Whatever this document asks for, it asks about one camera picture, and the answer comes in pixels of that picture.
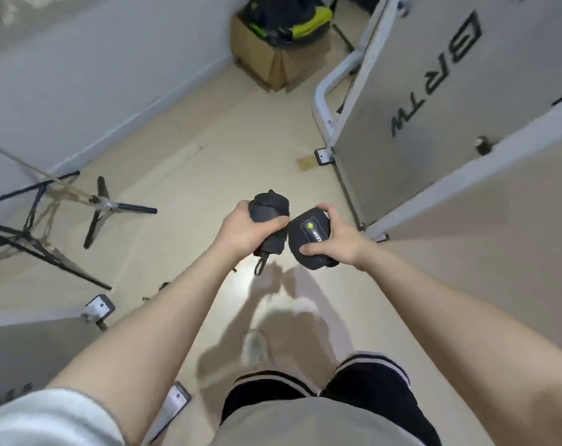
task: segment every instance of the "white shoe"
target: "white shoe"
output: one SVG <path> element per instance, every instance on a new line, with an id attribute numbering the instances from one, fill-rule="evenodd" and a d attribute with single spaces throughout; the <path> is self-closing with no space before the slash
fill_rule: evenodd
<path id="1" fill-rule="evenodd" d="M 272 368 L 269 342 L 258 330 L 249 330 L 242 346 L 242 365 L 249 368 Z"/>

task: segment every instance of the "t-shirt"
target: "t-shirt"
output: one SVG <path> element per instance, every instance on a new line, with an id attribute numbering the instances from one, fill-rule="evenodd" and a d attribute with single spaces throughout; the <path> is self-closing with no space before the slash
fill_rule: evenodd
<path id="1" fill-rule="evenodd" d="M 111 415 L 73 390 L 41 390 L 0 407 L 0 446 L 124 444 Z M 321 397 L 244 407 L 225 421 L 211 442 L 212 446 L 349 444 L 423 446 L 388 419 Z"/>

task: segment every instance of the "black shorts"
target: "black shorts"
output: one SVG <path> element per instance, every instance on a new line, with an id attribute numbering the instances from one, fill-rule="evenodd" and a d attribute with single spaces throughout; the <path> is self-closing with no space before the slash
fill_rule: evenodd
<path id="1" fill-rule="evenodd" d="M 417 405 L 404 369 L 391 359 L 372 353 L 356 353 L 347 358 L 320 394 L 283 372 L 267 370 L 244 375 L 236 380 L 225 399 L 221 423 L 248 405 L 303 397 L 326 397 L 353 405 L 394 422 L 426 446 L 441 444 L 435 428 Z"/>

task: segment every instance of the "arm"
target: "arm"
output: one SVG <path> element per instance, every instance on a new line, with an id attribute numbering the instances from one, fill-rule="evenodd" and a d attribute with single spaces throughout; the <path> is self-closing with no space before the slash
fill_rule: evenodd
<path id="1" fill-rule="evenodd" d="M 95 399 L 115 417 L 127 443 L 140 443 L 227 274 L 288 222 L 280 216 L 256 224 L 248 202 L 241 201 L 207 251 L 81 352 L 49 387 L 71 388 Z"/>
<path id="2" fill-rule="evenodd" d="M 562 351 L 500 309 L 413 268 L 329 213 L 327 254 L 365 270 L 498 445 L 562 445 Z"/>

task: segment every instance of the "left hand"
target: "left hand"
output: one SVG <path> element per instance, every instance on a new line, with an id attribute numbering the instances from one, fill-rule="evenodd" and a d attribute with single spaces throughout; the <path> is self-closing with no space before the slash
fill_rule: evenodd
<path id="1" fill-rule="evenodd" d="M 213 246 L 232 254 L 240 262 L 254 252 L 266 238 L 289 224 L 289 217 L 279 216 L 267 222 L 254 222 L 248 212 L 248 201 L 238 206 L 223 220 Z"/>

